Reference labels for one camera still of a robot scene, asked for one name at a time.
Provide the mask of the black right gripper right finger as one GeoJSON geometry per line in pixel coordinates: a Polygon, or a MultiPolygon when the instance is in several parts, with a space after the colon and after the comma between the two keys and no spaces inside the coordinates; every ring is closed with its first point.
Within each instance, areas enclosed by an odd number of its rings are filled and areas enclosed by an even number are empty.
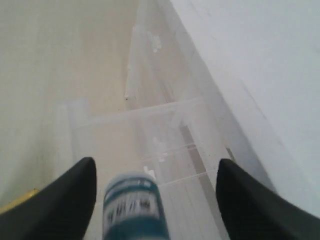
{"type": "Polygon", "coordinates": [[[320,220],[258,182],[230,159],[219,161],[218,208],[232,240],[318,240],[320,220]]]}

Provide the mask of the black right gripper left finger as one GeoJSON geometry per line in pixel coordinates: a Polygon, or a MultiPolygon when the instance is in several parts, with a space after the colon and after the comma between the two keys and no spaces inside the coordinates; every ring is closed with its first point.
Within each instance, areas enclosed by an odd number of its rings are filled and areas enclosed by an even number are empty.
{"type": "Polygon", "coordinates": [[[97,168],[84,157],[30,199],[0,215],[2,240],[82,240],[97,198],[97,168]]]}

